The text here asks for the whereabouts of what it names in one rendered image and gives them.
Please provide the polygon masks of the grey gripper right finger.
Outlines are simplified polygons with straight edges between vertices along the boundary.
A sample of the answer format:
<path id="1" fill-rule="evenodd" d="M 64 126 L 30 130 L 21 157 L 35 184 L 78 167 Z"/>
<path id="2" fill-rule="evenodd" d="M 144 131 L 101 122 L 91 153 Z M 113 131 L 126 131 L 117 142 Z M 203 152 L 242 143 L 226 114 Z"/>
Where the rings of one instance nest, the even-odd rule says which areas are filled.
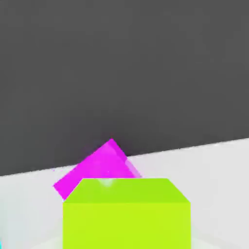
<path id="1" fill-rule="evenodd" d="M 216 249 L 216 246 L 198 238 L 192 238 L 191 249 Z"/>

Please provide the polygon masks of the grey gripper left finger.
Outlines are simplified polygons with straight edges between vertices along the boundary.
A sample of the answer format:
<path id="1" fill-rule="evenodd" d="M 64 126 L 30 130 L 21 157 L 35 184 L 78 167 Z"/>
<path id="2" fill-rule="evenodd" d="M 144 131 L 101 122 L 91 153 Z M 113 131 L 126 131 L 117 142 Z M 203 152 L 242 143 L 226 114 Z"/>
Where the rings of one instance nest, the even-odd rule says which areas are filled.
<path id="1" fill-rule="evenodd" d="M 34 246 L 34 249 L 63 249 L 62 238 L 51 238 Z"/>

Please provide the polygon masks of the small lime green cube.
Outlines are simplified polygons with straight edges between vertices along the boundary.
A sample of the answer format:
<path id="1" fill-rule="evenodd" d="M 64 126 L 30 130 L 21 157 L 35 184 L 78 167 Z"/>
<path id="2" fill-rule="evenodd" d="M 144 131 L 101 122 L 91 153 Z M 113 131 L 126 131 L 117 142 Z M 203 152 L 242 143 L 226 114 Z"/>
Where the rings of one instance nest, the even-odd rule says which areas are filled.
<path id="1" fill-rule="evenodd" d="M 84 179 L 63 203 L 63 249 L 191 249 L 190 201 L 166 178 Z"/>

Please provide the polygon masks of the small magenta cube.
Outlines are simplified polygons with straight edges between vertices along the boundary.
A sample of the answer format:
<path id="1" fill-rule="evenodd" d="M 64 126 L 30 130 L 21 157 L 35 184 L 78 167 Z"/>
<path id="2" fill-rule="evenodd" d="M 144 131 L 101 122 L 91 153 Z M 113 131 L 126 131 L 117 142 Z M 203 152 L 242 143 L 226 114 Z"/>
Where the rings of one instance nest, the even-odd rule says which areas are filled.
<path id="1" fill-rule="evenodd" d="M 84 178 L 140 178 L 141 174 L 113 140 L 108 140 L 58 180 L 54 189 L 66 200 Z"/>

